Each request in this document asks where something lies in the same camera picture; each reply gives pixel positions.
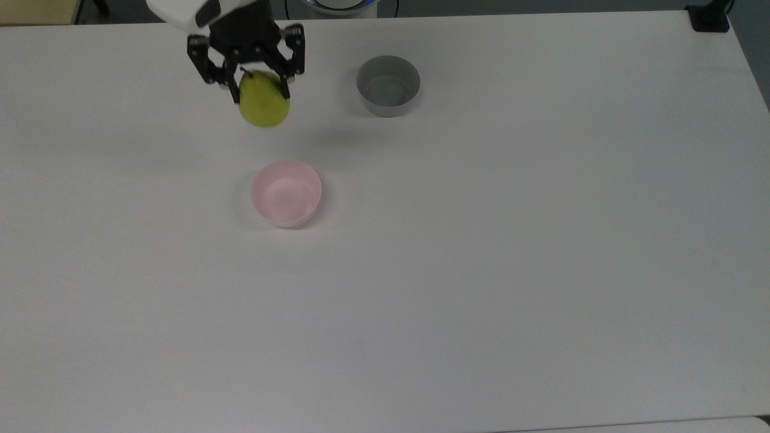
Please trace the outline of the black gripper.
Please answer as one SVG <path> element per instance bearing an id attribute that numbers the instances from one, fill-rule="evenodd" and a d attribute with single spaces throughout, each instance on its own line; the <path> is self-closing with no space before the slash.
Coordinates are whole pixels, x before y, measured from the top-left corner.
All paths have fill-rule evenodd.
<path id="1" fill-rule="evenodd" d="M 205 83 L 225 88 L 239 105 L 241 93 L 235 79 L 239 63 L 234 58 L 246 63 L 262 61 L 279 77 L 283 98 L 291 98 L 289 83 L 306 66 L 302 24 L 279 28 L 270 1 L 209 1 L 208 28 L 209 37 L 192 34 L 186 40 L 187 55 Z M 288 58 L 280 52 L 282 42 L 291 52 Z M 210 48 L 223 55 L 222 65 L 211 60 Z"/>

